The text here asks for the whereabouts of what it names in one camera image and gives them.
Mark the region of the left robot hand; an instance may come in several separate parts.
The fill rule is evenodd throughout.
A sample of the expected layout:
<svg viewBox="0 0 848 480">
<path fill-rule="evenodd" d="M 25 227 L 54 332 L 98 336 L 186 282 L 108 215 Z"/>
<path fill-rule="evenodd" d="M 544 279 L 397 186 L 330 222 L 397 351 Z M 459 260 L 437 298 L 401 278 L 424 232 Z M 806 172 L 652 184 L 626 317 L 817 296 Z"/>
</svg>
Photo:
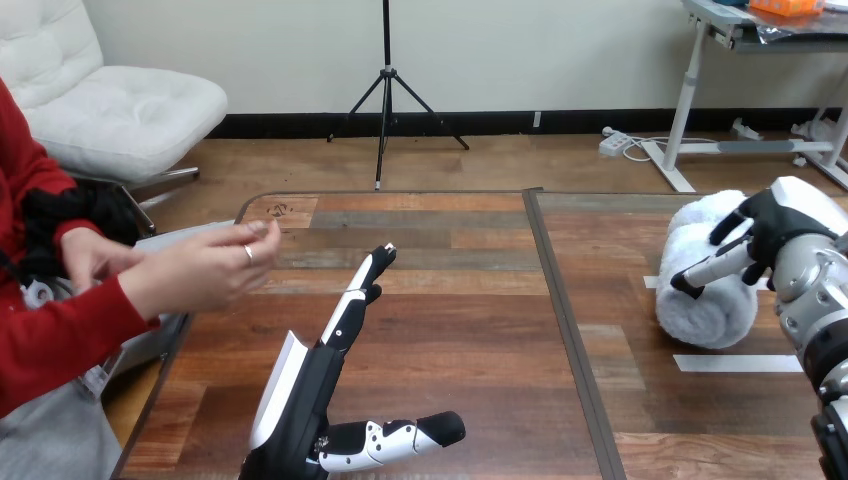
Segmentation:
<svg viewBox="0 0 848 480">
<path fill-rule="evenodd" d="M 289 331 L 255 415 L 242 479 L 326 479 L 370 470 L 449 447 L 466 428 L 445 411 L 416 420 L 332 424 L 327 409 L 345 357 L 364 325 L 367 307 L 382 288 L 377 279 L 397 249 L 380 245 L 362 261 L 312 347 Z"/>
</svg>

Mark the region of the person's hand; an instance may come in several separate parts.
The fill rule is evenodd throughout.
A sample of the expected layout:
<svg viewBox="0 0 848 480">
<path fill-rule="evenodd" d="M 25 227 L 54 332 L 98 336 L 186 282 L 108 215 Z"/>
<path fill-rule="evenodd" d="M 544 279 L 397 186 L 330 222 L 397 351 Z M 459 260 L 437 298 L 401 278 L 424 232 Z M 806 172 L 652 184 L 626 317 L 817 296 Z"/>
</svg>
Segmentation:
<svg viewBox="0 0 848 480">
<path fill-rule="evenodd" d="M 212 310 L 269 280 L 281 237 L 274 220 L 206 231 L 145 258 L 118 281 L 146 320 Z"/>
<path fill-rule="evenodd" d="M 139 264 L 143 251 L 102 237 L 88 228 L 74 228 L 59 241 L 68 278 L 77 294 Z"/>
</svg>

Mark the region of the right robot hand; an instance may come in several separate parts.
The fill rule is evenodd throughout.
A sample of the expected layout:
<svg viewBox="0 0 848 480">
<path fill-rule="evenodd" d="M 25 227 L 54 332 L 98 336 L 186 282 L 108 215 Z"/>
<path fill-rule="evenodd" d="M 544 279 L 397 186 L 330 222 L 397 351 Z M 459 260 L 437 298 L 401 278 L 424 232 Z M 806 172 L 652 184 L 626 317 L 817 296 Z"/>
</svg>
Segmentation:
<svg viewBox="0 0 848 480">
<path fill-rule="evenodd" d="M 709 231 L 715 251 L 669 280 L 693 299 L 709 284 L 736 275 L 755 285 L 771 271 L 769 288 L 796 293 L 824 272 L 818 258 L 847 258 L 847 212 L 811 184 L 794 176 L 777 178 L 746 198 Z"/>
</svg>

